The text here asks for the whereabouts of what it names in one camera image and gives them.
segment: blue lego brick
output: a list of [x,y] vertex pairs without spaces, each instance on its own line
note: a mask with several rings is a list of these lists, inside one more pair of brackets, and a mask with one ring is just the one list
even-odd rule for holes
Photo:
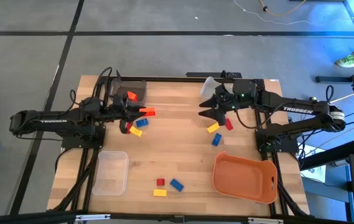
[[148,125],[148,124],[149,124],[149,122],[147,121],[146,118],[145,118],[145,119],[142,119],[142,120],[139,120],[139,121],[137,121],[136,123],[137,123],[137,128],[140,128],[140,127],[142,127],[142,126],[145,126],[145,125]]
[[221,134],[216,133],[215,136],[214,136],[212,145],[213,145],[213,146],[218,146],[218,144],[219,144],[220,141],[221,141],[221,137],[222,137]]
[[178,182],[178,180],[172,179],[170,182],[170,185],[173,186],[175,189],[177,189],[179,192],[182,191],[182,189],[184,189],[184,186]]

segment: orange bin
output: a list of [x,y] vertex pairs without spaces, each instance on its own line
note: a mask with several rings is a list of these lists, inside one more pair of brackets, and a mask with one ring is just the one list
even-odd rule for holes
[[277,170],[271,161],[252,161],[220,152],[214,162],[213,186],[221,194],[272,203],[277,195]]

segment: yellow lego brick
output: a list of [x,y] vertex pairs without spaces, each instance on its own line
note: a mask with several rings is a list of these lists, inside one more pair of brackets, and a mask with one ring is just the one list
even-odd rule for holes
[[131,128],[129,129],[129,132],[135,134],[138,137],[141,137],[141,135],[142,135],[142,131],[139,129],[136,129],[134,126],[131,126]]
[[161,189],[154,189],[153,190],[153,196],[166,197],[167,196],[167,191],[166,190],[161,190]]
[[207,128],[207,131],[208,131],[209,133],[212,133],[212,132],[216,131],[218,128],[220,128],[220,125],[219,125],[218,122],[217,122],[217,123],[211,125],[210,127],[208,127],[208,128]]

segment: sneaker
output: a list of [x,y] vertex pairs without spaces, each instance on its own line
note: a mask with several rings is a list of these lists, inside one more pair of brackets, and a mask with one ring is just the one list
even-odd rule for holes
[[354,67],[354,54],[348,55],[345,58],[338,59],[336,65],[343,68],[352,68]]

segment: white cable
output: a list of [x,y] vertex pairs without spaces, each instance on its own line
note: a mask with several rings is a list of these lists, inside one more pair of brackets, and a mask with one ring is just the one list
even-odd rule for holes
[[309,151],[308,153],[306,153],[305,156],[307,156],[307,155],[310,154],[311,152],[314,152],[314,151],[317,150],[318,148],[322,147],[324,144],[326,144],[326,143],[328,143],[328,142],[330,142],[330,141],[332,141],[332,140],[334,140],[334,139],[336,139],[336,138],[338,138],[338,137],[340,137],[340,136],[342,136],[342,135],[344,135],[344,134],[346,134],[346,133],[349,133],[349,132],[352,131],[352,130],[354,130],[354,127],[351,128],[351,129],[349,129],[348,131],[342,133],[342,134],[339,134],[338,136],[335,136],[334,138],[331,138],[331,139],[329,139],[329,140],[323,142],[320,146],[318,146],[318,147],[316,147],[315,149],[313,149],[313,150]]
[[354,17],[352,17],[352,18],[342,18],[342,17],[340,17],[340,18],[336,18],[336,19],[334,19],[334,20],[332,20],[332,21],[329,21],[329,22],[326,22],[326,23],[323,23],[323,24],[314,24],[314,23],[309,22],[309,21],[295,21],[295,22],[289,22],[289,23],[274,22],[274,21],[269,21],[269,20],[263,19],[259,14],[255,13],[255,12],[247,11],[247,10],[244,9],[241,5],[239,5],[235,0],[233,0],[233,2],[234,2],[236,5],[238,5],[244,12],[247,12],[247,13],[249,13],[249,14],[254,14],[254,15],[258,16],[262,21],[264,21],[264,22],[272,22],[273,24],[279,24],[279,25],[286,25],[286,26],[288,26],[288,25],[293,25],[293,24],[298,24],[298,23],[301,23],[301,22],[305,22],[305,23],[308,23],[308,24],[313,25],[313,26],[322,27],[322,26],[325,26],[325,25],[327,25],[327,24],[331,24],[331,23],[333,23],[333,22],[335,22],[335,21],[337,21],[337,20],[340,20],[340,19],[342,19],[342,20],[351,20],[351,21],[354,21]]

